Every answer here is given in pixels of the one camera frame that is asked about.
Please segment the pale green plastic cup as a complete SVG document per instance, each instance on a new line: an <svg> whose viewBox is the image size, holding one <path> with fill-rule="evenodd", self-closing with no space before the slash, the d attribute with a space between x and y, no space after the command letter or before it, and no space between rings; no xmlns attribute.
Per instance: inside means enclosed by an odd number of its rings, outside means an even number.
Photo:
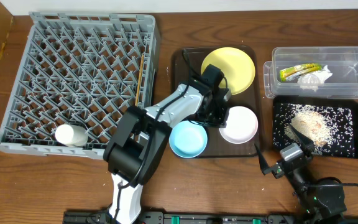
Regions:
<svg viewBox="0 0 358 224"><path fill-rule="evenodd" d="M88 142L86 129L72 124L62 124L55 131L56 140L68 147L82 147Z"/></svg>

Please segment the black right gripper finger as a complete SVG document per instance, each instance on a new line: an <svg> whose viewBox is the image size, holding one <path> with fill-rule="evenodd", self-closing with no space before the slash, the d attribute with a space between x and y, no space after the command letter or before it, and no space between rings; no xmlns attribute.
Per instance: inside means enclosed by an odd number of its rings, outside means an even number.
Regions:
<svg viewBox="0 0 358 224"><path fill-rule="evenodd" d="M258 148L258 146L255 144L255 150L257 152L258 158L259 158L259 166L260 170L262 171L263 175L266 175L270 172L270 166L265 160L265 157L263 156L262 152Z"/></svg>
<svg viewBox="0 0 358 224"><path fill-rule="evenodd" d="M300 133L296 128L294 128L291 124L289 124L289 128L293 133L294 137L300 143L301 150L305 153L306 156L310 156L311 153L314 151L314 141L310 138L305 136L304 134Z"/></svg>

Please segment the clear plastic waste bin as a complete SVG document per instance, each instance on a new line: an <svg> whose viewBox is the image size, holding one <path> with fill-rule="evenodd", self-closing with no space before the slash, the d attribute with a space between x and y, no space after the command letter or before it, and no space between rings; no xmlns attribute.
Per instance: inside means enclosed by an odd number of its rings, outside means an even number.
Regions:
<svg viewBox="0 0 358 224"><path fill-rule="evenodd" d="M268 98L358 99L358 47L278 47L264 64L264 90Z"/></svg>

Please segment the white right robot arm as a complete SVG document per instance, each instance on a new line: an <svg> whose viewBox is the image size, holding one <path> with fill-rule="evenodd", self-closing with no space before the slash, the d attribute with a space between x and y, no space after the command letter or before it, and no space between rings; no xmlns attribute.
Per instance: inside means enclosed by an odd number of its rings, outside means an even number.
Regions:
<svg viewBox="0 0 358 224"><path fill-rule="evenodd" d="M292 125L289 128L298 142L283 148L280 151L282 158L273 166L268 165L260 149L256 149L260 170L264 175L271 173L276 179L287 178L306 210L300 223L334 223L347 210L343 186L334 177L313 177L308 164L313 160L314 141Z"/></svg>

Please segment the leftover rice pile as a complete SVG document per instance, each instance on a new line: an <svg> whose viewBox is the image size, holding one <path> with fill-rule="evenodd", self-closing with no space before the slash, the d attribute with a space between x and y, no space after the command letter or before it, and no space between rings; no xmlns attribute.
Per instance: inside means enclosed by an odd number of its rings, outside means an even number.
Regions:
<svg viewBox="0 0 358 224"><path fill-rule="evenodd" d="M314 143L313 154L355 158L354 122L349 108L279 103L273 107L273 145L297 143L294 127Z"/></svg>

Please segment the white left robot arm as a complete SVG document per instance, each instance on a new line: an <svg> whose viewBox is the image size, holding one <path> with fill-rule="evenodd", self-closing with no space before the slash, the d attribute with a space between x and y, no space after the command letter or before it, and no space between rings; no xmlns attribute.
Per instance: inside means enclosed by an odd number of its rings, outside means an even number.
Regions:
<svg viewBox="0 0 358 224"><path fill-rule="evenodd" d="M103 154L114 183L111 223L133 223L140 215L143 186L161 161L172 129L192 117L195 124L220 128L225 125L231 91L221 69L208 65L199 75L189 74L177 89L156 105L130 106Z"/></svg>

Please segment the black food waste tray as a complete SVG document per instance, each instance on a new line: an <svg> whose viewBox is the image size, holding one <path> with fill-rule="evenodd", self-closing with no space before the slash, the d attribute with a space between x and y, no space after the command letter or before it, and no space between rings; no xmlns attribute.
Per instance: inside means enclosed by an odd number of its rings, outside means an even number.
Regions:
<svg viewBox="0 0 358 224"><path fill-rule="evenodd" d="M354 143L356 147L356 156L351 159L358 159L358 103L354 100L330 100L323 98L310 98L299 96L278 96L273 100L273 107L279 103L293 103L300 105L313 106L332 106L349 108L352 111L352 119L354 122Z"/></svg>

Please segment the light blue plastic bowl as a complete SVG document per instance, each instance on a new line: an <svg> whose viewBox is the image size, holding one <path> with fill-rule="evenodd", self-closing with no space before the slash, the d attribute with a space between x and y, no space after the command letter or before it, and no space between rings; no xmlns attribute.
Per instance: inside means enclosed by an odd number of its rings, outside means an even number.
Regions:
<svg viewBox="0 0 358 224"><path fill-rule="evenodd" d="M169 137L172 151L179 157L190 159L199 156L206 148L208 135L204 127L190 121L182 121Z"/></svg>

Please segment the wooden chopstick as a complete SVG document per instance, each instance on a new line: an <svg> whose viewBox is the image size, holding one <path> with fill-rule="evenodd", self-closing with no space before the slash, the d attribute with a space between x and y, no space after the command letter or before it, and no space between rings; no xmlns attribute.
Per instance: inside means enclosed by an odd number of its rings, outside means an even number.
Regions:
<svg viewBox="0 0 358 224"><path fill-rule="evenodd" d="M137 91L136 91L136 96L135 96L135 106L137 106L139 103L140 86L142 83L142 72L143 72L143 67L144 67L144 57L145 57L145 55L142 54L141 61L140 61L139 77L138 77L138 82L137 82Z"/></svg>

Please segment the yellow plastic plate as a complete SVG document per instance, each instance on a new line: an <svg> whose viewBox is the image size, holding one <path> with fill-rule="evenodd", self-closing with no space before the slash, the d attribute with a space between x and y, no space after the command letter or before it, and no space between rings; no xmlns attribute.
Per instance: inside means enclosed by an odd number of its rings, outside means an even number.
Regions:
<svg viewBox="0 0 358 224"><path fill-rule="evenodd" d="M214 65L223 72L232 95L248 89L255 78L255 65L251 57L234 47L222 47L209 53L203 60L201 73L208 65Z"/></svg>

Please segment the crumpled white paper waste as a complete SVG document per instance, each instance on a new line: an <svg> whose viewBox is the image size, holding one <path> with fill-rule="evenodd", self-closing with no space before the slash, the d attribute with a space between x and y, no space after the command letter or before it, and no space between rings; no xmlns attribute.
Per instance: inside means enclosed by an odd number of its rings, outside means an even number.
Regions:
<svg viewBox="0 0 358 224"><path fill-rule="evenodd" d="M325 65L322 70L300 76L297 84L299 84L302 90L313 90L316 92L319 85L324 84L332 75L333 73L329 70L328 66Z"/></svg>

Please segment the green snack wrapper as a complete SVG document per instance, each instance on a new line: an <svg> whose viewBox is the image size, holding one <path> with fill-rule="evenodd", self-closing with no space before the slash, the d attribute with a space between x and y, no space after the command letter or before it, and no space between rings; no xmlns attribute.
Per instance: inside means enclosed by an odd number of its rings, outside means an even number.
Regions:
<svg viewBox="0 0 358 224"><path fill-rule="evenodd" d="M289 82L302 75L305 75L310 72L315 72L321 69L322 65L318 63L295 65L293 67L280 70L279 77L282 82Z"/></svg>

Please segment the grey plastic dishwasher rack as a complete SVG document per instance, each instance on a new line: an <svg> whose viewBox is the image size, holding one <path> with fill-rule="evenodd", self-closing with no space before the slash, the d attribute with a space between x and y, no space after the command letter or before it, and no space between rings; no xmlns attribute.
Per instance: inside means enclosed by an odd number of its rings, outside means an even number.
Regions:
<svg viewBox="0 0 358 224"><path fill-rule="evenodd" d="M145 14L31 12L33 26L0 128L0 151L101 159L124 111L151 105L160 34ZM62 124L86 129L88 142L55 138Z"/></svg>

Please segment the dark brown serving tray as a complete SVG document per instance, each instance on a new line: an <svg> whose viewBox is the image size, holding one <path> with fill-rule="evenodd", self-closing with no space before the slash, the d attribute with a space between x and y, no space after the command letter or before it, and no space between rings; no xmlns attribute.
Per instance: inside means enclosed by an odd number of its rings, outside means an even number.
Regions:
<svg viewBox="0 0 358 224"><path fill-rule="evenodd" d="M254 64L256 65L256 54L246 45L223 45L220 47L234 47L245 52ZM192 68L201 70L201 64L204 58L213 50L220 47L188 47L186 52L189 54L190 64ZM182 50L176 50L171 57L171 92L177 89L177 86L188 79L188 66L186 65L185 59L182 56ZM263 129L263 116L261 102L260 102L260 91L259 91L259 80L257 74L253 83L244 92L234 95L228 101L228 106L245 106L251 109L258 119L258 131L255 136L244 144L232 144L224 140L221 136L218 128L206 128L208 134L208 143L206 149L197 157L192 159L217 159L217 158L235 158L235 157L255 157L257 152L255 146L260 151L264 149L264 129Z"/></svg>

